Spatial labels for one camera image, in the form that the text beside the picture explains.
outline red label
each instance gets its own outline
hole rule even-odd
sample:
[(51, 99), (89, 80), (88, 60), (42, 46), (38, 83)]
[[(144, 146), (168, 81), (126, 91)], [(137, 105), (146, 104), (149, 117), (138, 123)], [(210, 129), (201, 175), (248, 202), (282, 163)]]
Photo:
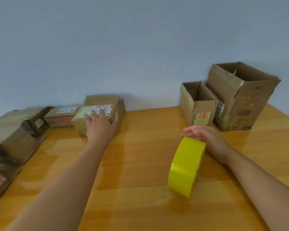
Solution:
[(59, 120), (58, 122), (60, 124), (73, 124), (71, 119)]

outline yellow tape roll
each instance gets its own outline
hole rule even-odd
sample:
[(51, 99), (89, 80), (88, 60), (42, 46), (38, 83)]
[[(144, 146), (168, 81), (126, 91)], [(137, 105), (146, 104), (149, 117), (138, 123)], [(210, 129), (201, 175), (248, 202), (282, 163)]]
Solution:
[(168, 186), (171, 189), (190, 197), (205, 148), (204, 142), (184, 137), (169, 171)]

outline table surface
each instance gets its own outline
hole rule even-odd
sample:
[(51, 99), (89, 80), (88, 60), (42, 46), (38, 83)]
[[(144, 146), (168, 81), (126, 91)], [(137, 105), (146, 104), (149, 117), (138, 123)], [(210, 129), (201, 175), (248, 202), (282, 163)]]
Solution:
[[(184, 127), (179, 107), (127, 112), (103, 156), (79, 230), (268, 230), (231, 171), (208, 152), (190, 199), (167, 187)], [(87, 142), (74, 128), (49, 129), (46, 135), (0, 198), (0, 230)], [(289, 186), (289, 116), (267, 104), (251, 131), (222, 135)]]

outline closed cardboard box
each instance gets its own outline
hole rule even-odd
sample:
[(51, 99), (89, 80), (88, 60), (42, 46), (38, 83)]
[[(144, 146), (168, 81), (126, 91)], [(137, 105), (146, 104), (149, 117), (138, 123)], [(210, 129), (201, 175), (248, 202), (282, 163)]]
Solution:
[(0, 167), (26, 163), (46, 138), (32, 137), (22, 123), (22, 120), (0, 122)]
[(0, 196), (8, 188), (11, 182), (16, 178), (20, 170), (21, 170), (20, 166), (0, 168)]
[(212, 64), (208, 88), (219, 100), (215, 114), (218, 128), (251, 129), (280, 81), (242, 62)]
[(47, 106), (46, 108), (33, 108), (14, 110), (7, 112), (0, 119), (5, 118), (6, 120), (25, 120), (22, 125), (32, 136), (41, 136), (48, 128), (49, 125), (44, 120), (44, 116), (53, 107)]
[(217, 99), (203, 82), (181, 84), (180, 108), (187, 126), (212, 125), (216, 106)]
[(116, 120), (119, 124), (118, 127), (126, 113), (124, 100), (121, 99), (119, 101), (119, 96), (117, 95), (88, 95), (83, 105), (72, 119), (72, 123), (81, 137), (86, 137), (87, 132), (83, 116), (87, 113), (90, 117), (92, 109), (96, 111), (97, 115), (99, 115), (101, 108), (104, 109), (109, 122), (112, 123)]
[(54, 108), (44, 116), (44, 119), (51, 128), (74, 127), (72, 119), (80, 108), (78, 106)]

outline light blue wall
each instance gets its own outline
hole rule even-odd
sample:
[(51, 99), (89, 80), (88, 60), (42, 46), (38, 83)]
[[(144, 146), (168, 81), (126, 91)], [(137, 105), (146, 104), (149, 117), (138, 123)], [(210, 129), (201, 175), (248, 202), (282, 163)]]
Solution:
[(289, 114), (289, 0), (0, 0), (0, 115), (88, 94), (176, 106), (239, 60), (282, 78), (269, 102)]

